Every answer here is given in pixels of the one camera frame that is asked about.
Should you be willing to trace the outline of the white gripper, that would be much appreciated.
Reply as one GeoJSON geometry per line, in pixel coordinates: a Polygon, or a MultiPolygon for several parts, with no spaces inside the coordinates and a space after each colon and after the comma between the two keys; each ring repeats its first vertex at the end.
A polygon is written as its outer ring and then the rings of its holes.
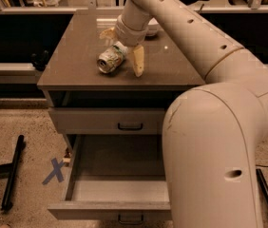
{"type": "Polygon", "coordinates": [[[146,33],[147,26],[140,29],[130,28],[119,15],[115,28],[105,29],[100,33],[99,38],[108,46],[118,39],[124,46],[134,47],[132,49],[133,70],[137,77],[141,77],[144,73],[144,47],[139,44],[144,40],[146,33]]]}

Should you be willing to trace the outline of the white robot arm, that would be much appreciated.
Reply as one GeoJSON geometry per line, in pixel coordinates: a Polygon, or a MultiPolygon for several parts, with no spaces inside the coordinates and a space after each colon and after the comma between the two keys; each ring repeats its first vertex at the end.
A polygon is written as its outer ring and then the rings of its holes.
{"type": "Polygon", "coordinates": [[[126,0],[103,32],[143,62],[151,19],[204,80],[163,120],[163,161],[174,228],[263,228],[255,149],[268,135],[268,67],[178,0],[126,0]]]}

